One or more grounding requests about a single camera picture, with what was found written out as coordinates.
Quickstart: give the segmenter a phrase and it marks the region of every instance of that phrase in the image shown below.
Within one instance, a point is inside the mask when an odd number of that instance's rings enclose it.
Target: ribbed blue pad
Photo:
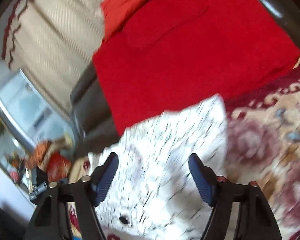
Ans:
[[[189,170],[194,179],[195,184],[197,185],[198,191],[202,200],[207,203],[209,206],[213,205],[213,193],[214,188],[206,181],[202,173],[200,172],[199,164],[193,155],[189,157]]]
[[[109,191],[110,185],[112,183],[112,180],[114,178],[114,175],[118,169],[119,165],[119,158],[117,155],[112,159],[110,165],[106,169],[106,171],[103,173],[102,178],[100,179],[98,185],[97,185],[97,198],[96,203],[99,205],[102,201],[105,200],[107,193]]]

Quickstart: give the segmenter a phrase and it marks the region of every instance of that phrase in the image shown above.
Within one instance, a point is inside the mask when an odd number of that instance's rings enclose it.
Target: silver screw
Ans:
[[[55,187],[57,185],[58,185],[58,182],[52,181],[52,182],[49,183],[49,188],[53,188],[53,187]]]
[[[224,176],[218,176],[217,177],[217,181],[219,181],[219,182],[226,182],[227,179]]]
[[[89,181],[91,179],[91,177],[89,176],[89,175],[84,175],[82,178],[81,178],[81,180],[83,181],[83,182],[87,182],[87,181]]]
[[[256,181],[250,181],[249,184],[253,187],[259,187],[259,185]]]

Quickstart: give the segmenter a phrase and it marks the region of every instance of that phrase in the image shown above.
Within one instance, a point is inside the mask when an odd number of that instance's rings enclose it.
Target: white garment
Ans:
[[[200,198],[188,158],[197,153],[216,174],[224,175],[226,143],[220,96],[126,129],[101,156],[89,155],[90,174],[111,152],[119,156],[108,195],[96,208],[101,226],[148,239],[200,239],[211,208]],[[129,224],[121,223],[120,216]]]

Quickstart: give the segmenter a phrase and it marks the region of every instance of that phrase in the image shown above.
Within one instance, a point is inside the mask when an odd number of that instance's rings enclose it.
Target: orange cloth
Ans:
[[[133,13],[149,0],[104,0],[101,8],[105,16],[106,42],[116,31],[120,30]]]

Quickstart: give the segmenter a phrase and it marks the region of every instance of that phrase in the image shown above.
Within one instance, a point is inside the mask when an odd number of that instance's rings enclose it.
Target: red cloth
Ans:
[[[151,0],[93,56],[119,134],[286,74],[300,52],[257,0]]]
[[[149,0],[104,0],[101,8],[105,16],[105,37],[107,41],[124,23]]]

